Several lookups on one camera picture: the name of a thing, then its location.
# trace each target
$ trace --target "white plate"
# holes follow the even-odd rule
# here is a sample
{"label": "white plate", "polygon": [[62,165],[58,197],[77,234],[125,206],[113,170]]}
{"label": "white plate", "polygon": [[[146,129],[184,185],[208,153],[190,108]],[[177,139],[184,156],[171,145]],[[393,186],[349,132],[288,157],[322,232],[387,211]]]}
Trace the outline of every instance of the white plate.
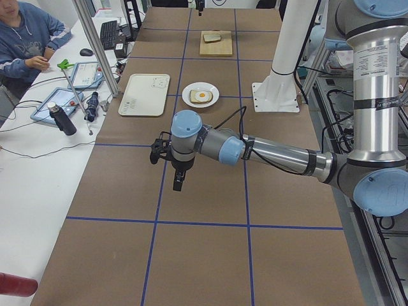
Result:
{"label": "white plate", "polygon": [[[191,91],[210,91],[212,93],[212,100],[208,103],[203,103],[203,104],[194,104],[190,101],[190,92]],[[217,87],[210,83],[204,83],[204,82],[197,82],[197,83],[192,83],[188,85],[185,89],[183,89],[182,93],[183,101],[186,102],[187,105],[195,108],[204,108],[204,107],[209,107],[213,105],[215,102],[217,102],[219,98],[219,91]]]}

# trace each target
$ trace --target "cutting board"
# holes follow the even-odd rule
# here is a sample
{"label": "cutting board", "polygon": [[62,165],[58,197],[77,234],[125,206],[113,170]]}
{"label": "cutting board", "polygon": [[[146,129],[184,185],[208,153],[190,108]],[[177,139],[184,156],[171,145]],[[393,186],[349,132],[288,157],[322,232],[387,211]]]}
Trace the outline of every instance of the cutting board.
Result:
{"label": "cutting board", "polygon": [[[205,43],[205,34],[220,34],[221,41]],[[231,31],[202,31],[200,41],[201,56],[232,56]]]}

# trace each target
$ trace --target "hoodie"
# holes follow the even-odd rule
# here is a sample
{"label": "hoodie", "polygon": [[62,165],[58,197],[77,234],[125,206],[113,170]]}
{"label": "hoodie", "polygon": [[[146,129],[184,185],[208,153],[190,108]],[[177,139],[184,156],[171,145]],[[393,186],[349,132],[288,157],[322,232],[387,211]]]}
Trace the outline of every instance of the hoodie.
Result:
{"label": "hoodie", "polygon": [[41,71],[28,68],[25,60],[43,56],[45,47],[57,50],[71,38],[71,31],[32,4],[18,2],[18,5],[19,27],[10,27],[0,21],[0,75],[31,84]]}

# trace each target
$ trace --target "white desk surface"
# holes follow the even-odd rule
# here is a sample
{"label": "white desk surface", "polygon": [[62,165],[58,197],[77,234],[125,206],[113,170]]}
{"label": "white desk surface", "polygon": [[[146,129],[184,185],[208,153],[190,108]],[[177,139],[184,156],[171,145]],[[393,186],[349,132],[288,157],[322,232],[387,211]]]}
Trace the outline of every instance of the white desk surface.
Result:
{"label": "white desk surface", "polygon": [[[99,32],[103,22],[114,18],[94,18]],[[51,58],[51,67],[40,73],[34,83],[63,76],[57,67],[63,59],[70,63],[96,61],[95,56],[82,57],[79,51],[90,48],[80,21],[71,30],[73,37]],[[116,63],[113,50],[106,51],[111,66]],[[44,82],[30,89],[21,101],[43,101],[55,87],[66,87],[65,79]],[[99,101],[111,100],[105,82],[97,90]],[[84,92],[88,97],[93,91]],[[26,102],[19,106],[36,105]],[[66,136],[56,127],[33,123],[14,131],[6,131],[33,122],[29,118],[34,108],[18,108],[0,129],[0,146],[5,149],[38,156],[95,140],[103,123],[104,112],[98,108],[96,120],[90,124],[89,135],[84,114],[77,109],[71,120],[77,128],[72,136]],[[55,241],[78,187],[93,143],[60,151],[49,156],[31,159],[0,150],[0,272],[34,278],[40,282]],[[0,305],[29,305],[33,297],[21,298],[0,295]]]}

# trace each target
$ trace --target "blue joint cap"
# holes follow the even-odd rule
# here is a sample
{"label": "blue joint cap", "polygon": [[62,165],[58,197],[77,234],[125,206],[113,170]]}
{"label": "blue joint cap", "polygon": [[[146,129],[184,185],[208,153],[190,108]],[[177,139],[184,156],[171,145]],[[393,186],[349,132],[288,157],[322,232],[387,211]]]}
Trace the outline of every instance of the blue joint cap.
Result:
{"label": "blue joint cap", "polygon": [[401,214],[408,208],[408,173],[396,168],[377,170],[358,182],[353,198],[377,217]]}
{"label": "blue joint cap", "polygon": [[240,158],[241,151],[244,147],[242,140],[239,140],[237,137],[229,137],[222,145],[219,154],[218,160],[222,164],[228,164],[233,166],[237,163],[238,158]]}
{"label": "blue joint cap", "polygon": [[331,38],[325,38],[324,46],[327,50],[331,51],[352,50],[352,48],[346,43],[345,40],[333,40]]}
{"label": "blue joint cap", "polygon": [[381,19],[397,18],[408,13],[407,0],[354,0],[364,14]]}
{"label": "blue joint cap", "polygon": [[182,110],[173,117],[171,134],[178,138],[189,138],[197,134],[202,126],[200,115],[192,110]]}

